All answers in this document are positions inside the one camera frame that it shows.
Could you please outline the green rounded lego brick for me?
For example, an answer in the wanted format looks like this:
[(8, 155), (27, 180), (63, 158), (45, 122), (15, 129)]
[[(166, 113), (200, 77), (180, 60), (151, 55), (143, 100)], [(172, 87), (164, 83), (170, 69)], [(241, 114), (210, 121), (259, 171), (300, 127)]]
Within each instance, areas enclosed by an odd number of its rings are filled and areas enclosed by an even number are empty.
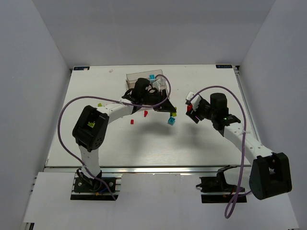
[(177, 108), (175, 107), (175, 111), (174, 112), (170, 112), (170, 116), (171, 117), (176, 117), (177, 116)]

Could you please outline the blue rounded lego brick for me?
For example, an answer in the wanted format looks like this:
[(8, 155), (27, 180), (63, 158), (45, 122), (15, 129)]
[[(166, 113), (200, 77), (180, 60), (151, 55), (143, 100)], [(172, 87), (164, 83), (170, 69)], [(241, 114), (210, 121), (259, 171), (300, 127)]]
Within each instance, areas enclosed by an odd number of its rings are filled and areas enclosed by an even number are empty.
[(153, 74), (149, 75), (149, 80), (150, 81), (155, 81), (155, 76)]

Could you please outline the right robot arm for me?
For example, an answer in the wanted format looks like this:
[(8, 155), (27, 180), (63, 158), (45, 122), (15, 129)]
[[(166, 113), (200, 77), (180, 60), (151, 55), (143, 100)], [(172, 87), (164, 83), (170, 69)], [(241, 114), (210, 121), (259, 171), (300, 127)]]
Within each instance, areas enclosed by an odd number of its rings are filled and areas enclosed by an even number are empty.
[(213, 128), (244, 153), (250, 163), (242, 170), (236, 166), (219, 169), (217, 178), (223, 190), (237, 185), (240, 180), (242, 191), (251, 192), (259, 200), (292, 191), (288, 157), (282, 152), (273, 152), (244, 131), (243, 123), (229, 113), (223, 93), (213, 93), (210, 101), (206, 101), (200, 95), (189, 92), (186, 104), (188, 117), (195, 123), (210, 120)]

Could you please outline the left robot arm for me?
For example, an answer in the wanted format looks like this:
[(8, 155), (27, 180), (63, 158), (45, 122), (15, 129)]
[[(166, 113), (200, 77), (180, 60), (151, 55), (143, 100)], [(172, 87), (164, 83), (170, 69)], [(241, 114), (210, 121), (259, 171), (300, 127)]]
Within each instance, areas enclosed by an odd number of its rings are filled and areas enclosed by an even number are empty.
[(98, 149), (104, 142), (109, 124), (142, 108), (175, 113), (177, 110), (169, 100), (170, 92), (169, 80), (158, 74), (153, 82), (145, 78), (137, 79), (134, 87), (128, 89), (121, 100), (109, 100), (109, 104), (100, 108), (87, 105), (72, 131), (81, 152), (81, 177), (89, 180), (101, 178)]

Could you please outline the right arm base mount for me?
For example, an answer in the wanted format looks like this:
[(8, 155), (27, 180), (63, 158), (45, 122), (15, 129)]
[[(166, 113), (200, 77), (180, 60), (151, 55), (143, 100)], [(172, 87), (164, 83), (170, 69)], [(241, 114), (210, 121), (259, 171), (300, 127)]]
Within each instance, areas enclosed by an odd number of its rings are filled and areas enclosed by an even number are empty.
[(227, 179), (225, 173), (231, 170), (239, 171), (240, 168), (234, 165), (227, 165), (218, 169), (215, 176), (200, 177), (200, 183), (195, 187), (201, 192), (201, 202), (203, 204), (226, 204), (235, 195), (237, 180), (231, 182)]

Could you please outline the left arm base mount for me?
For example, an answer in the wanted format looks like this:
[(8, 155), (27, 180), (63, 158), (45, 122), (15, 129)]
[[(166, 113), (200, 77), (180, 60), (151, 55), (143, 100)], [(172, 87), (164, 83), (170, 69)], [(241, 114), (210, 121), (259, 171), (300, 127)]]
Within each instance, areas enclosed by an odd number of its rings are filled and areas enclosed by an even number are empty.
[(102, 177), (107, 186), (94, 178), (84, 175), (77, 169), (71, 189), (70, 200), (80, 201), (115, 201), (120, 191), (120, 179), (116, 177)]

